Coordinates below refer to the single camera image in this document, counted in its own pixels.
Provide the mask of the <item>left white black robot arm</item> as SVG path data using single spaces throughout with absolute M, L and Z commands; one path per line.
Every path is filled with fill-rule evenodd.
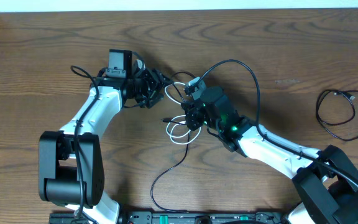
M 74 211 L 74 221 L 120 223 L 120 205 L 104 192 L 100 140 L 113 117 L 135 99 L 151 108 L 163 98 L 161 89 L 172 79 L 158 70 L 129 68 L 94 77 L 80 67 L 71 71 L 89 78 L 89 97 L 73 119 L 58 131 L 45 131 L 39 139 L 39 196 L 43 201 Z

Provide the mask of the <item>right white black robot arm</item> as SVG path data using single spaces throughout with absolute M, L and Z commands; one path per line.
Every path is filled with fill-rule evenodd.
M 202 96 L 181 107 L 191 130 L 213 129 L 229 151 L 291 179 L 301 202 L 285 216 L 288 223 L 358 223 L 358 170 L 340 148 L 319 150 L 277 136 L 239 116 L 225 96 Z

